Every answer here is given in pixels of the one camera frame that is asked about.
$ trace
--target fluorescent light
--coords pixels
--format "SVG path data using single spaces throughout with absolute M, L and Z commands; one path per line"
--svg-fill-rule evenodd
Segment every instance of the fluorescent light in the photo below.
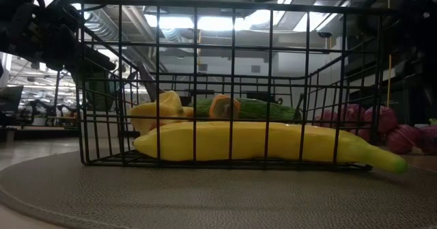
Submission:
M 46 64 L 44 62 L 40 62 L 40 70 L 43 72 L 46 72 L 47 67 L 46 67 Z
M 341 7 L 345 7 L 349 4 L 348 1 L 344 2 Z M 320 30 L 323 28 L 326 24 L 328 24 L 330 21 L 336 17 L 337 13 L 329 14 L 329 13 L 319 13 L 319 12 L 310 12 L 309 13 L 309 31 L 313 31 L 317 28 L 317 30 Z M 307 31 L 307 14 L 304 14 L 304 16 L 301 18 L 299 23 L 295 26 L 293 31 Z
M 73 6 L 75 9 L 77 9 L 77 10 L 82 10 L 82 6 L 81 6 L 81 4 L 79 4 L 79 3 L 73 3 L 71 6 Z M 85 19 L 85 20 L 87 20 L 88 18 L 89 18 L 89 16 L 90 16 L 91 14 L 89 13 L 89 12 L 85 12 L 85 13 L 83 13 L 83 18 Z
M 197 27 L 205 31 L 231 31 L 233 28 L 232 18 L 204 16 L 199 19 Z M 235 30 L 248 30 L 251 26 L 243 18 L 235 19 Z
M 151 14 L 144 15 L 150 27 L 156 27 L 156 16 Z M 159 28 L 173 29 L 173 28 L 194 28 L 194 22 L 187 16 L 161 16 L 159 18 Z
M 345 1 L 341 6 L 342 7 L 346 7 L 347 5 L 349 5 L 349 1 Z M 335 17 L 337 16 L 337 13 L 331 14 L 330 16 L 328 16 L 328 18 L 326 18 L 322 24 L 320 24 L 315 30 L 316 31 L 320 31 L 323 27 L 325 27 L 329 22 L 331 22 Z
M 279 4 L 290 4 L 293 0 L 278 0 Z M 277 25 L 284 16 L 285 11 L 273 11 L 273 25 Z M 156 27 L 156 16 L 145 14 L 145 19 L 150 27 Z M 270 20 L 270 10 L 257 10 L 246 18 L 236 18 L 236 31 L 248 30 L 252 25 L 268 23 Z M 194 22 L 189 16 L 161 16 L 159 20 L 159 28 L 174 29 L 174 28 L 194 28 Z M 231 31 L 232 18 L 222 16 L 202 16 L 199 17 L 197 28 L 206 31 Z
M 293 0 L 278 0 L 278 4 L 290 4 Z M 284 16 L 285 11 L 273 11 L 273 25 L 278 25 L 279 21 Z M 257 10 L 246 17 L 246 20 L 251 25 L 260 25 L 270 21 L 270 10 Z
M 94 46 L 94 48 L 95 49 L 97 49 L 97 50 L 108 50 L 105 46 L 103 46 L 103 45 L 95 45 Z M 113 49 L 115 49 L 116 51 L 118 51 L 118 46 L 117 45 L 111 45 L 111 48 L 113 48 Z M 125 50 L 125 49 L 127 49 L 128 47 L 127 46 L 122 46 L 122 50 Z
M 3 61 L 4 68 L 6 68 L 7 71 L 11 71 L 12 55 L 10 55 L 8 53 L 3 53 L 3 55 L 0 58 L 1 58 L 1 61 Z
M 327 13 L 309 13 L 309 31 L 313 31 L 326 17 Z M 299 23 L 295 26 L 293 31 L 307 31 L 308 14 L 304 14 Z
M 97 49 L 98 52 L 109 57 L 110 60 L 118 59 L 119 57 L 108 49 Z
M 145 14 L 145 19 L 150 27 L 156 27 L 156 16 Z M 244 21 L 243 18 L 236 18 L 236 30 L 247 30 L 250 25 Z M 187 16 L 161 16 L 159 20 L 159 27 L 161 29 L 174 28 L 194 28 L 194 22 Z M 231 31 L 232 18 L 221 16 L 202 16 L 199 18 L 197 28 L 206 31 Z

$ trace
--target gray mat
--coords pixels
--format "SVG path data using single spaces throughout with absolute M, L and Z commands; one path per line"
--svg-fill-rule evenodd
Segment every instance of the gray mat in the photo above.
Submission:
M 422 228 L 437 174 L 84 167 L 73 152 L 0 172 L 0 202 L 69 228 Z

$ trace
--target red onion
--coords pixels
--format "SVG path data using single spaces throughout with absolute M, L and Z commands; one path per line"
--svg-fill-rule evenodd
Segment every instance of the red onion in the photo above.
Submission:
M 419 128 L 418 131 L 417 147 L 425 154 L 437 154 L 437 125 L 424 126 Z
M 314 118 L 314 120 L 325 120 L 325 121 L 337 121 L 337 116 L 338 114 L 335 112 L 332 112 L 329 109 L 325 109 L 323 111 L 323 117 L 321 116 L 316 116 Z M 322 126 L 322 127 L 330 127 L 332 126 L 333 128 L 336 127 L 335 123 L 314 123 L 314 126 Z
M 358 135 L 362 139 L 364 139 L 367 143 L 370 143 L 370 129 L 359 129 L 358 133 L 356 129 L 349 130 L 350 133 Z
M 399 125 L 395 130 L 387 133 L 387 148 L 395 154 L 408 154 L 419 138 L 419 132 L 414 127 Z
M 373 108 L 368 109 L 364 114 L 364 121 L 371 122 Z M 380 107 L 380 123 L 378 125 L 379 133 L 388 133 L 398 125 L 395 112 L 389 107 Z
M 358 123 L 346 123 L 346 122 L 358 122 L 363 120 L 366 110 L 360 108 L 361 106 L 357 104 L 349 104 L 347 107 L 341 108 L 340 120 L 342 122 L 345 122 L 344 126 L 356 126 Z

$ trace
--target toy vegetable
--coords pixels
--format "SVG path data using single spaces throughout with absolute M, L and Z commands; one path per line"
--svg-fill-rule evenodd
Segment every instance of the toy vegetable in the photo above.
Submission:
M 159 116 L 160 117 L 186 117 L 187 114 L 193 114 L 192 109 L 183 107 L 180 97 L 176 92 L 167 91 L 159 95 Z M 130 109 L 130 116 L 150 116 L 156 117 L 157 103 L 143 103 Z M 160 125 L 174 122 L 183 122 L 186 120 L 164 120 L 160 119 Z M 156 119 L 131 118 L 130 123 L 140 132 L 141 135 L 148 133 L 156 127 Z
M 197 100 L 197 116 L 209 118 L 230 118 L 231 107 L 234 107 L 234 118 L 240 119 L 267 119 L 267 102 L 235 98 L 231 103 L 231 97 L 216 95 L 214 99 Z M 270 103 L 270 120 L 300 120 L 300 112 L 292 107 L 277 103 Z
M 233 159 L 264 157 L 265 122 L 234 122 Z M 270 123 L 268 157 L 297 160 L 301 125 Z M 198 122 L 196 126 L 198 161 L 225 160 L 229 156 L 229 122 Z M 134 141 L 135 148 L 157 157 L 156 129 Z M 303 148 L 305 161 L 332 162 L 335 130 L 306 126 Z M 351 133 L 340 131 L 339 163 L 370 164 L 381 170 L 403 173 L 407 164 L 400 156 L 368 144 Z M 183 122 L 160 128 L 160 157 L 166 161 L 193 160 L 193 123 Z

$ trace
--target ceiling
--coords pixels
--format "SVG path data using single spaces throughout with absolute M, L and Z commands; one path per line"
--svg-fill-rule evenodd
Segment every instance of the ceiling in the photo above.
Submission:
M 339 5 L 341 1 L 342 0 L 292 0 L 292 3 L 313 5 L 314 3 L 318 2 L 323 5 Z M 113 22 L 112 25 L 117 27 L 117 23 L 119 21 L 118 12 L 118 7 L 107 6 L 101 12 L 98 12 L 98 15 L 107 16 L 109 18 L 108 20 Z M 306 47 L 306 33 L 293 31 L 303 18 L 304 14 L 305 13 L 300 12 L 286 12 L 283 15 L 283 18 L 279 24 L 274 27 L 273 46 Z M 329 25 L 327 25 L 327 27 L 329 27 L 329 31 L 333 33 L 332 45 L 335 45 L 335 40 L 341 35 L 338 23 L 339 21 L 337 17 L 334 18 Z M 128 7 L 123 11 L 122 14 L 122 31 L 124 34 L 126 34 L 127 40 L 150 41 L 154 39 L 156 28 L 150 27 L 150 24 L 144 19 L 143 8 Z M 193 41 L 194 33 L 192 29 L 181 29 L 178 31 L 184 41 Z M 202 31 L 200 43 L 231 44 L 231 37 L 231 31 Z M 160 39 L 162 42 L 167 41 L 166 38 L 167 37 L 163 33 L 160 34 Z M 258 25 L 255 29 L 251 28 L 250 30 L 237 31 L 236 45 L 256 44 L 258 46 L 268 46 L 268 43 L 268 25 Z M 324 48 L 326 47 L 326 40 L 319 37 L 316 32 L 311 32 L 309 45 L 312 48 Z M 137 54 L 136 58 L 140 57 L 138 59 L 148 59 L 147 62 L 154 60 L 153 50 L 141 47 L 135 47 L 134 49 L 135 53 Z M 108 55 L 111 58 L 111 61 L 117 61 L 116 55 L 111 54 L 107 50 L 102 52 L 105 55 Z M 175 66 L 175 63 L 177 63 L 179 59 L 181 64 L 192 64 L 192 62 L 182 62 L 183 59 L 184 61 L 187 61 L 187 59 L 191 61 L 193 60 L 193 52 L 187 49 L 161 49 L 160 56 L 162 63 L 161 65 L 163 67 L 168 65 L 169 72 L 172 72 L 172 69 L 178 72 L 181 70 L 180 66 Z M 202 63 L 207 64 L 209 60 L 211 61 L 209 67 L 213 71 L 220 71 L 219 67 L 213 67 L 220 66 L 220 62 L 215 61 L 218 61 L 221 58 L 227 58 L 227 60 L 229 60 L 231 57 L 231 52 L 229 50 L 203 49 L 199 56 L 202 60 Z M 238 51 L 236 52 L 236 57 L 241 63 L 244 63 L 245 61 L 256 61 L 261 65 L 268 64 L 267 52 Z M 26 104 L 26 100 L 30 100 L 32 98 L 44 98 L 47 103 L 53 103 L 57 76 L 55 71 L 44 67 L 40 67 L 39 70 L 36 70 L 31 68 L 31 64 L 28 61 L 19 59 L 19 57 L 14 57 L 12 60 L 10 74 L 10 85 L 26 85 L 25 91 L 23 92 L 23 105 Z M 129 69 L 123 74 L 123 76 L 127 77 L 128 75 Z M 71 75 L 64 70 L 61 73 L 61 76 L 63 79 L 59 82 L 60 88 L 58 104 L 65 103 L 67 105 L 74 106 L 76 98 L 74 94 L 74 82 L 71 78 Z

